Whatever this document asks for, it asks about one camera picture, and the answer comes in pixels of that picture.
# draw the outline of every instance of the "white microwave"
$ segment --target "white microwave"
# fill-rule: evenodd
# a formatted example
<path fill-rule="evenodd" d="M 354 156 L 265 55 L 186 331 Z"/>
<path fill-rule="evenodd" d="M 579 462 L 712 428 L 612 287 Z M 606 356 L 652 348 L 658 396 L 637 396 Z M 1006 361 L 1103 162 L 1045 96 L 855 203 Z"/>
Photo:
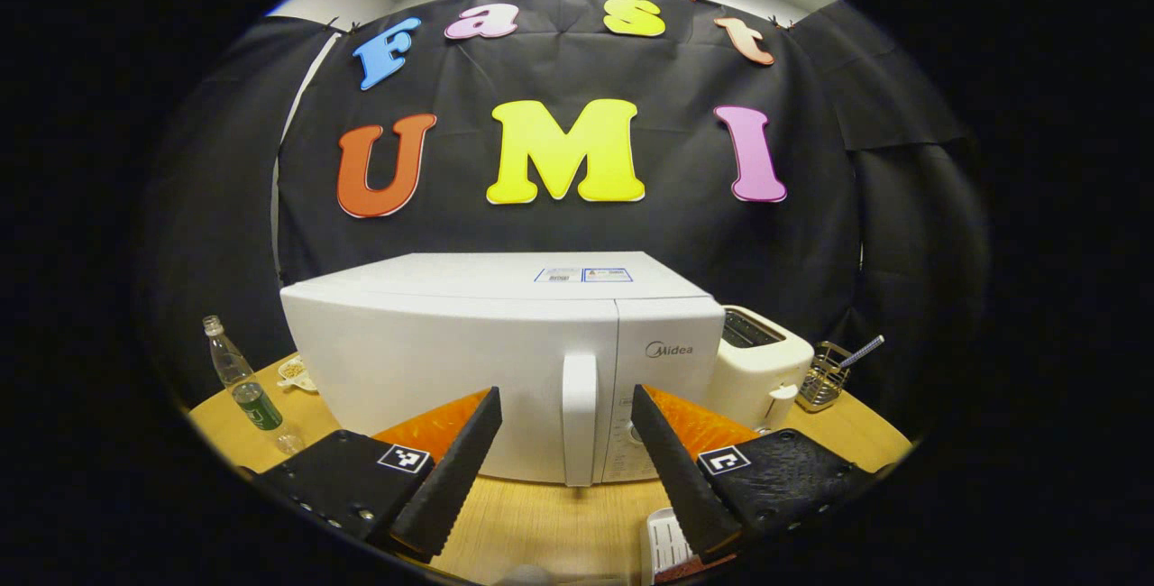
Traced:
<path fill-rule="evenodd" d="M 345 429 L 375 435 L 501 389 L 484 475 L 655 478 L 634 385 L 705 400 L 725 310 L 644 253 L 407 254 L 280 291 L 298 352 Z"/>

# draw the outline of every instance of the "orange letter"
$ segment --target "orange letter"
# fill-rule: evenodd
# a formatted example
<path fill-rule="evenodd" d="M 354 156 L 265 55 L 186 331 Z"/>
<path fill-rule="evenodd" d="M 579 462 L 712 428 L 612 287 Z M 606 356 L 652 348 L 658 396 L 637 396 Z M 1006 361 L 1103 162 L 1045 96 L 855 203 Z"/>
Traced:
<path fill-rule="evenodd" d="M 737 52 L 741 52 L 745 59 L 752 60 L 754 63 L 773 65 L 773 55 L 770 52 L 759 51 L 757 44 L 754 43 L 754 39 L 762 40 L 762 35 L 745 27 L 741 18 L 713 18 L 713 23 L 717 27 L 725 27 L 729 39 L 733 40 L 733 47 L 737 47 Z"/>
<path fill-rule="evenodd" d="M 410 114 L 392 125 L 392 133 L 400 135 L 397 148 L 397 171 L 392 182 L 383 190 L 368 187 L 368 161 L 373 142 L 384 134 L 380 126 L 362 126 L 340 137 L 340 171 L 337 172 L 337 201 L 351 217 L 372 219 L 385 217 L 409 203 L 417 190 L 421 174 L 421 149 L 425 133 L 436 125 L 435 114 Z"/>

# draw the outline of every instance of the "yellow letter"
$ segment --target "yellow letter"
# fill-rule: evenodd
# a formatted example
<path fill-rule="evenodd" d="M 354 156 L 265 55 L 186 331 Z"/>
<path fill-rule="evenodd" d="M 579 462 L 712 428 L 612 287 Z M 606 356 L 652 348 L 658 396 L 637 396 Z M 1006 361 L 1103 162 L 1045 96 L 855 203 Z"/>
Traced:
<path fill-rule="evenodd" d="M 645 185 L 634 174 L 629 121 L 637 106 L 623 100 L 593 100 L 585 105 L 569 134 L 561 130 L 541 102 L 508 102 L 493 110 L 504 127 L 497 182 L 485 193 L 489 203 L 531 203 L 537 185 L 529 180 L 529 159 L 549 196 L 560 201 L 569 191 L 582 159 L 589 165 L 577 193 L 586 201 L 639 201 Z"/>
<path fill-rule="evenodd" d="M 657 15 L 661 13 L 655 3 L 649 0 L 606 0 L 605 27 L 615 35 L 659 36 L 665 35 L 665 22 Z"/>

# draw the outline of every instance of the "yellow letter m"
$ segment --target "yellow letter m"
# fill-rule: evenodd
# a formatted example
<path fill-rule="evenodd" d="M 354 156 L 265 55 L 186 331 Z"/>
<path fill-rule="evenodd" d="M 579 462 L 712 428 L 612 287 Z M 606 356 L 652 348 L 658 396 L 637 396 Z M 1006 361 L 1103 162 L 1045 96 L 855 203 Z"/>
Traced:
<path fill-rule="evenodd" d="M 532 159 L 554 200 L 562 200 L 582 159 L 589 159 L 577 193 L 586 201 L 639 201 L 645 185 L 634 174 L 629 121 L 637 106 L 623 100 L 593 100 L 565 134 L 541 102 L 502 103 L 493 117 L 504 127 L 497 182 L 485 193 L 489 203 L 531 203 L 537 185 L 529 180 Z"/>

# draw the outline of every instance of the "bottle cap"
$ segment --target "bottle cap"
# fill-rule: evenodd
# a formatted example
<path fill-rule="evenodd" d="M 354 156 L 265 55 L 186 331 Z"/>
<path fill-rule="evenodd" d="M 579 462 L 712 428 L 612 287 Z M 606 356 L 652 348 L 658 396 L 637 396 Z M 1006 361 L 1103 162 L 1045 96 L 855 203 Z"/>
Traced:
<path fill-rule="evenodd" d="M 224 332 L 224 325 L 220 324 L 220 318 L 217 316 L 205 316 L 201 322 L 204 324 L 205 336 L 217 336 Z"/>

